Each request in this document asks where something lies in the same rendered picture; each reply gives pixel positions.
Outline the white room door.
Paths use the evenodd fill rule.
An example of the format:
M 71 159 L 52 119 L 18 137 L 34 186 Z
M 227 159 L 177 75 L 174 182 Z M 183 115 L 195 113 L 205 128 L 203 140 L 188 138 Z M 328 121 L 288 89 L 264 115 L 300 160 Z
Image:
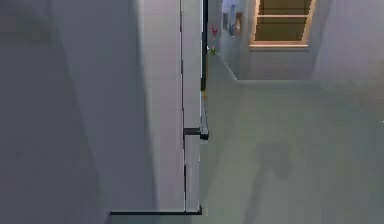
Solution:
M 200 210 L 199 0 L 52 0 L 104 210 Z

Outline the red flower house plant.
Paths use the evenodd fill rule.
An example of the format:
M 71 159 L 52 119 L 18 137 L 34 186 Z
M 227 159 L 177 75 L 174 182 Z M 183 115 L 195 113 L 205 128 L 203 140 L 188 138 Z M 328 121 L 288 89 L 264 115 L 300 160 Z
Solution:
M 212 44 L 210 47 L 211 55 L 216 54 L 216 48 L 215 48 L 215 41 L 216 41 L 216 35 L 218 33 L 218 28 L 215 27 L 215 25 L 211 25 L 211 36 L 212 36 Z

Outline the black door frame strip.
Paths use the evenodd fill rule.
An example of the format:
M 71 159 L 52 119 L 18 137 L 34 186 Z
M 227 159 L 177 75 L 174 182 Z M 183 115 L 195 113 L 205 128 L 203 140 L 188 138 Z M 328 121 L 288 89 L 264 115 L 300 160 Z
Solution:
M 201 91 L 206 89 L 207 80 L 207 24 L 208 24 L 208 0 L 202 0 L 202 74 Z

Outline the blue framed wall picture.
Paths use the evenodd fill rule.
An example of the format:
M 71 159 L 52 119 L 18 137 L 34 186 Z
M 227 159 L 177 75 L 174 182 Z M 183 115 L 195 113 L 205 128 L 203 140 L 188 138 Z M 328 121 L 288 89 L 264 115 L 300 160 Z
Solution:
M 222 0 L 222 29 L 232 37 L 242 34 L 245 0 Z

